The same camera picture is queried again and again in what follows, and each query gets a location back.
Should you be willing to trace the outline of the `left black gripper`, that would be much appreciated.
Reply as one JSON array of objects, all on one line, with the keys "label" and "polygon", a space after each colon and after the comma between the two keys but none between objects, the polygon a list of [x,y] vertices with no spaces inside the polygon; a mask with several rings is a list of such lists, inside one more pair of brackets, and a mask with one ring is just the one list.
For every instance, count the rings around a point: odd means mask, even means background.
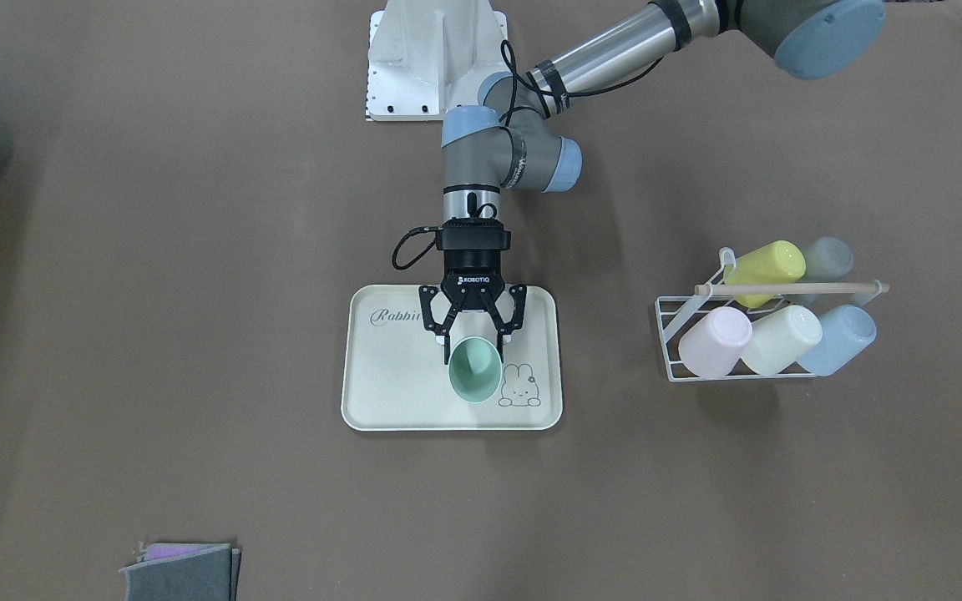
[{"label": "left black gripper", "polygon": [[[496,300],[505,290],[501,254],[510,248],[511,234],[499,220],[448,220],[438,232],[438,250],[443,252],[443,280],[418,288],[423,326],[443,343],[443,364],[450,361],[451,330],[462,311],[485,311],[493,321],[496,349],[504,357],[504,338],[524,324],[527,285],[512,285],[513,315],[504,322]],[[447,315],[436,320],[432,312],[435,297],[444,295],[450,303]]]}]

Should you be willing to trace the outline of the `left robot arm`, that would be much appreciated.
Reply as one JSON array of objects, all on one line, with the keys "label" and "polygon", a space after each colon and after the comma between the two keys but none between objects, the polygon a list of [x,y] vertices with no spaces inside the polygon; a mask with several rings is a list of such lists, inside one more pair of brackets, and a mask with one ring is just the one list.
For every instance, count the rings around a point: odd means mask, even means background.
[{"label": "left robot arm", "polygon": [[503,42],[505,70],[486,77],[477,102],[443,122],[443,223],[430,232],[444,273],[439,284],[420,286],[419,301],[423,328],[443,346],[444,360],[464,312],[489,316],[496,351],[524,324],[526,286],[501,274],[511,235],[498,217],[500,195],[564,193],[583,169],[580,146],[551,133],[546,119],[642,79],[695,39],[728,31],[751,39],[794,78],[825,78],[862,56],[885,18],[882,1],[650,1],[524,73]]}]

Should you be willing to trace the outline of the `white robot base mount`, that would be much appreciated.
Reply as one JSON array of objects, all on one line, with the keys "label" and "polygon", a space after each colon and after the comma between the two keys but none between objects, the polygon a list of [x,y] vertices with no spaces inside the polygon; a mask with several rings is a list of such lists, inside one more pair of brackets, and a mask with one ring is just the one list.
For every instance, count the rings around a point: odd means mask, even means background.
[{"label": "white robot base mount", "polygon": [[476,105],[484,80],[504,71],[507,37],[507,16],[489,1],[389,1],[369,19],[364,117],[442,121]]}]

